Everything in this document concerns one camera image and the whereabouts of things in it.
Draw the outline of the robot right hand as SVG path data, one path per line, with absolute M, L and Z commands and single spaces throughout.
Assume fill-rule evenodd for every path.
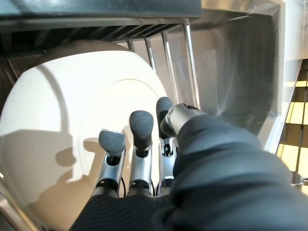
M 308 200 L 255 135 L 186 104 L 160 100 L 178 154 L 170 194 L 94 195 L 74 231 L 303 231 Z

